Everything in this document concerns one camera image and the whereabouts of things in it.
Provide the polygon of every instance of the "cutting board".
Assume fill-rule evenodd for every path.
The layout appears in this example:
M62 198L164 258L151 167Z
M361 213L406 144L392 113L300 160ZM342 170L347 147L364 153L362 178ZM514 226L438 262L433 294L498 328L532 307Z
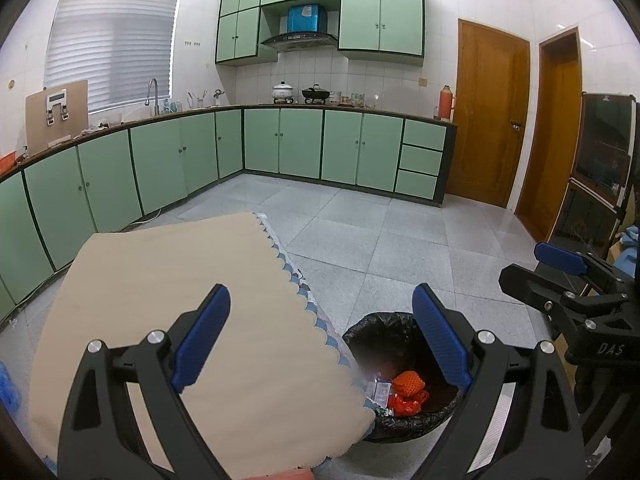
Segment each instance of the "cutting board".
M24 125L27 138L27 151L33 156L49 147L54 140L71 136L73 139L82 130L89 127L89 111L87 107L87 80L74 81L65 85L47 88L37 94L29 95L24 100ZM54 123L47 124L47 96L66 89L66 107L69 118L66 121L60 116L60 106L53 108Z

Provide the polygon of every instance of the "blue gripper pad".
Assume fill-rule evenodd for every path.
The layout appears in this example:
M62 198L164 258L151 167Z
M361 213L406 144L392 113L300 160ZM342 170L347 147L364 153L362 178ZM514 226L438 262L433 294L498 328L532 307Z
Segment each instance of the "blue gripper pad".
M189 333L175 352L174 376L171 384L181 394L185 386L195 383L216 339L226 323L231 297L226 286L220 286L209 299Z
M587 264L578 254L566 251L555 245L546 242L540 242L533 249L533 254L541 263L562 270L572 276L580 276L586 274Z
M436 303L418 285L412 301L414 317L427 340L447 383L465 393L473 379L468 371L466 349L442 315Z

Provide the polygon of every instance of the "blue box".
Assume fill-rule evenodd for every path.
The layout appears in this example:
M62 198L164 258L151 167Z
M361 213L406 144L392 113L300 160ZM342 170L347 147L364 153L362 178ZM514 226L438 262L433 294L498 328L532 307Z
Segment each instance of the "blue box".
M287 32L326 32L326 10L319 5L289 7Z

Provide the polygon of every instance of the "trash can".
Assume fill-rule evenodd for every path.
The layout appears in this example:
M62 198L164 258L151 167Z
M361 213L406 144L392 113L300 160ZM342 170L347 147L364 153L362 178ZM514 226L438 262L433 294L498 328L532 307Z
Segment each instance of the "trash can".
M416 415L376 415L374 428L365 440L384 444L406 442L433 431L451 416L462 396L444 379L413 314L367 314L342 338L363 370L380 371L383 378L390 380L406 370L414 370L430 394Z

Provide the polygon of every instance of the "window blind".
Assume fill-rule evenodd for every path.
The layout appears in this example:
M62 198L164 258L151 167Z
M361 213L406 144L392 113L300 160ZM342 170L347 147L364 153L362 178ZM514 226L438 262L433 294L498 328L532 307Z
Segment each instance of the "window blind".
M60 0L45 85L87 79L90 112L143 101L153 77L169 97L177 1Z

